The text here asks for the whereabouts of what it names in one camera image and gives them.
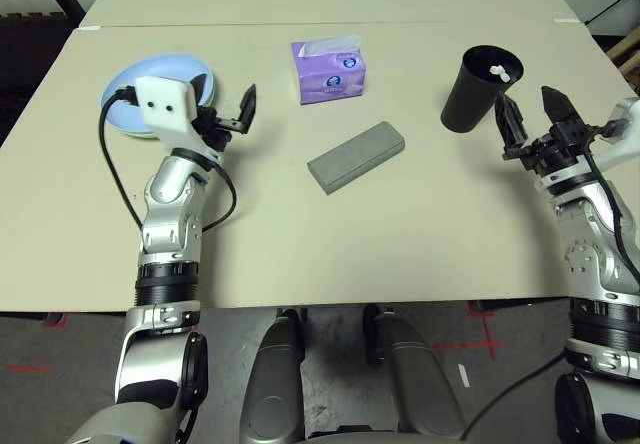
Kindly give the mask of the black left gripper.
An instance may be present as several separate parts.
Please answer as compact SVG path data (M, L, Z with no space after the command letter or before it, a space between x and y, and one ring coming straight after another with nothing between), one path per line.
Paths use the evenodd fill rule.
M257 89L252 84L245 92L241 104L240 115L235 119L219 117L217 111L210 105L210 97L205 93L208 75L201 73L194 76L190 84L194 90L196 100L197 117L195 119L195 131L203 139L205 144L214 150L224 150L231 141L232 132L247 134L253 122L256 103Z

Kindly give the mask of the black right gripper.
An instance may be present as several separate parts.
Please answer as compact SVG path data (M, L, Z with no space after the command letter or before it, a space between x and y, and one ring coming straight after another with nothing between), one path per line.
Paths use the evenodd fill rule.
M585 157L585 147L600 130L584 124L567 95L550 86L542 87L544 112L552 126L547 134L526 145L523 118L516 102L499 93L494 105L495 121L504 143L504 160L518 159L538 177L568 169Z

